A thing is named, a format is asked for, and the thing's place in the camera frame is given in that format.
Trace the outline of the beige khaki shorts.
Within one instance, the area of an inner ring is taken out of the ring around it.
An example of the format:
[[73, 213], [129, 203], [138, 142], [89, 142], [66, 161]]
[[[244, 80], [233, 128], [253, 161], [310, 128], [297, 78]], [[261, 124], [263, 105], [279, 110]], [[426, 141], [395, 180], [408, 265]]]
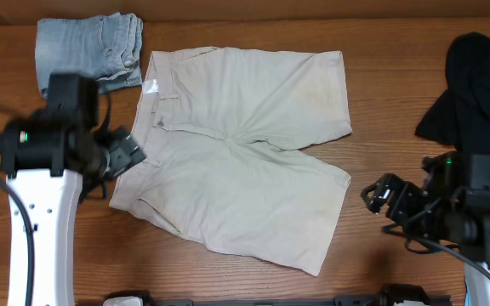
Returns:
[[133, 126], [145, 159], [110, 204], [210, 251], [318, 275], [351, 177], [305, 149], [351, 131], [340, 51], [154, 51]]

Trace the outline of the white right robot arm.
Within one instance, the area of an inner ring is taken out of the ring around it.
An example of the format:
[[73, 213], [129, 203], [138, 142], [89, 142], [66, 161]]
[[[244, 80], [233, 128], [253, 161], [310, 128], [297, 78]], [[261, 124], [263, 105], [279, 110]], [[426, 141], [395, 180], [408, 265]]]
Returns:
[[490, 155], [449, 151], [424, 157], [421, 187], [384, 174], [361, 193], [368, 209], [387, 207], [382, 231], [415, 241], [421, 254], [446, 252], [487, 278], [476, 300], [490, 303]]

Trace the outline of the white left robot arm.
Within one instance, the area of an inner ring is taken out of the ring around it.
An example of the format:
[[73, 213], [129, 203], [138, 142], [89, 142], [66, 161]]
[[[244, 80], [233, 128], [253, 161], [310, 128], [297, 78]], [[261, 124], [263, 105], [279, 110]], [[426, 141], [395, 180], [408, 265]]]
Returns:
[[156, 127], [145, 144], [98, 117], [99, 84], [54, 74], [45, 107], [0, 134], [11, 210], [8, 302], [71, 305], [76, 212], [108, 181], [111, 204], [225, 254], [318, 275], [350, 175], [300, 150]]

